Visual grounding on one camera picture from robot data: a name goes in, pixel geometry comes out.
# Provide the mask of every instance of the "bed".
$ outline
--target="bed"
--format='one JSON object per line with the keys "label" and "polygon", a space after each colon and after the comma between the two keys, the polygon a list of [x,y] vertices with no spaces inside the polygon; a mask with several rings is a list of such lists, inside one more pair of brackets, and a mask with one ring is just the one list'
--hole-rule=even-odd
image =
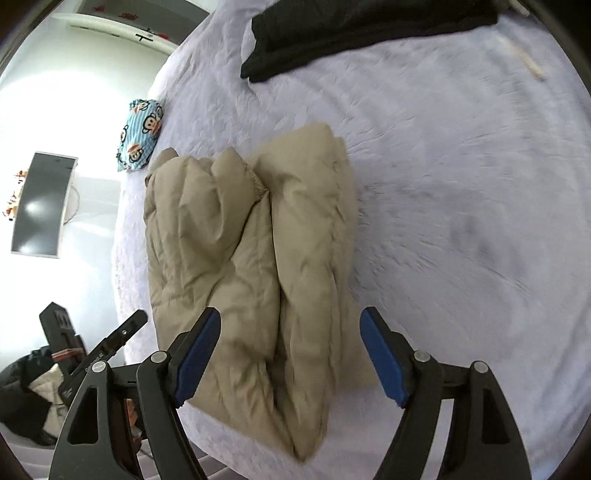
{"label": "bed", "polygon": [[[305,124],[345,139],[359,232],[350,287],[437,360],[486,361],[512,408],[534,479],[548,478],[591,412],[591,99],[552,35],[504,15],[465,33],[389,41],[250,84],[250,19],[228,0],[168,59],[154,154],[241,155]],[[150,297],[145,172],[125,173],[113,246],[119,321]],[[128,362],[157,349],[151,319]],[[437,476],[444,403],[423,478]],[[252,480],[369,479],[401,410],[379,387],[341,393],[301,465],[185,405],[190,440]]]}

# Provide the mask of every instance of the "cartoon monkey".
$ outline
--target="cartoon monkey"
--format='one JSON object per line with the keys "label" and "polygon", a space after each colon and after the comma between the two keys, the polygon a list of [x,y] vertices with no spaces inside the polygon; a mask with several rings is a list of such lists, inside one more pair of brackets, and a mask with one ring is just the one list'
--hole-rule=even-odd
{"label": "cartoon monkey", "polygon": [[142,129],[143,133],[152,132],[152,135],[156,135],[158,130],[160,129],[160,120],[156,118],[156,116],[151,113],[146,117],[144,120],[144,128]]}
{"label": "cartoon monkey", "polygon": [[140,102],[136,106],[134,106],[132,110],[134,113],[139,113],[142,110],[147,110],[148,106],[149,106],[148,102]]}
{"label": "cartoon monkey", "polygon": [[134,143],[131,147],[128,148],[127,153],[129,154],[129,160],[132,163],[135,163],[142,157],[144,149],[142,148],[141,144]]}
{"label": "cartoon monkey", "polygon": [[123,127],[123,130],[121,131],[121,144],[123,145],[123,142],[125,141],[125,139],[127,138],[127,129],[129,128],[129,125],[125,125]]}

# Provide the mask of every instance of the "screw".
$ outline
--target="screw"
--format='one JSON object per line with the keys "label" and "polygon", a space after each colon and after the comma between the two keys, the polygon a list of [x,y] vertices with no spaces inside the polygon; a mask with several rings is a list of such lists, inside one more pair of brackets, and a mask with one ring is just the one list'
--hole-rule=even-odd
{"label": "screw", "polygon": [[480,374],[485,374],[488,372],[488,365],[481,361],[474,362],[474,370]]}
{"label": "screw", "polygon": [[154,352],[152,353],[150,360],[152,360],[155,364],[161,364],[166,360],[166,352],[163,352],[162,350]]}
{"label": "screw", "polygon": [[92,371],[95,374],[100,374],[105,368],[107,367],[107,364],[104,363],[102,360],[95,362],[94,365],[92,365]]}
{"label": "screw", "polygon": [[414,359],[417,362],[421,362],[423,364],[425,362],[428,362],[431,359],[431,355],[429,355],[427,352],[424,352],[422,350],[417,350],[416,352],[414,352]]}

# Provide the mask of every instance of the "monkey print pillow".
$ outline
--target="monkey print pillow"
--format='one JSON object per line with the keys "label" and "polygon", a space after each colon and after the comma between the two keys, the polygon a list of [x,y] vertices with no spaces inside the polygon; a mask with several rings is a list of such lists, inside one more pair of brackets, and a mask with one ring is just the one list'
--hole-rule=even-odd
{"label": "monkey print pillow", "polygon": [[129,104],[117,150],[118,171],[139,170],[148,164],[160,134],[163,113],[156,100],[134,100]]}

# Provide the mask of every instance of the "white wall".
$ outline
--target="white wall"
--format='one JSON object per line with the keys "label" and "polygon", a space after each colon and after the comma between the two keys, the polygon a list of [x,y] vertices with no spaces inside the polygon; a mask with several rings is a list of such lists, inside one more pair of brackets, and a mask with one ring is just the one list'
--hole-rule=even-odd
{"label": "white wall", "polygon": [[[0,79],[0,202],[35,151],[79,158],[80,211],[61,258],[11,255],[0,217],[0,368],[45,345],[38,314],[63,305],[88,348],[116,328],[111,248],[119,200],[115,153],[128,104],[144,97],[166,55],[46,19]],[[70,203],[75,203],[72,194]]]}

